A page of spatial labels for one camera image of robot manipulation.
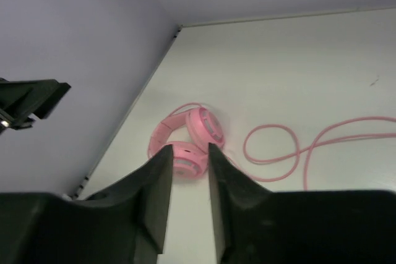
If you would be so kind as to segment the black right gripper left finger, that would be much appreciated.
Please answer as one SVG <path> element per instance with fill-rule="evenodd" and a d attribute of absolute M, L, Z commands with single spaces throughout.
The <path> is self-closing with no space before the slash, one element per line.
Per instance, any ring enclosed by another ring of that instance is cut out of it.
<path fill-rule="evenodd" d="M 84 200 L 1 194 L 1 262 L 155 263 L 165 242 L 172 172 L 167 146 Z"/>

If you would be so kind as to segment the pink over-ear headphones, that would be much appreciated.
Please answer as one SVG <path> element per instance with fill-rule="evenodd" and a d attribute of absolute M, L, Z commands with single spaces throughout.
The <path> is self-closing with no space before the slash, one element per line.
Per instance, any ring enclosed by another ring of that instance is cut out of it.
<path fill-rule="evenodd" d="M 185 127 L 190 142 L 170 141 L 170 135 Z M 173 147 L 173 174 L 184 179 L 201 178 L 208 166 L 209 145 L 219 148 L 225 135 L 216 116 L 200 103 L 186 103 L 158 123 L 150 136 L 147 157 L 151 158 L 165 145 Z"/>

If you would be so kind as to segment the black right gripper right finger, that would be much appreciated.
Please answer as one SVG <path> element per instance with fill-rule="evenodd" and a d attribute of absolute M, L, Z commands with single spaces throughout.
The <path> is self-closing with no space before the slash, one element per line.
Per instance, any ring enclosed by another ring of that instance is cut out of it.
<path fill-rule="evenodd" d="M 209 145 L 218 263 L 394 263 L 395 194 L 272 192 Z"/>

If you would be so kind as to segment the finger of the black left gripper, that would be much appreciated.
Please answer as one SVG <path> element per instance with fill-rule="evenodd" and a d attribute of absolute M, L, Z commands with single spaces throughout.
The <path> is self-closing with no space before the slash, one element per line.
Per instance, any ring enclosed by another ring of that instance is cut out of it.
<path fill-rule="evenodd" d="M 8 81 L 1 79 L 1 132 L 29 129 L 30 116 L 46 119 L 71 89 L 55 79 Z"/>

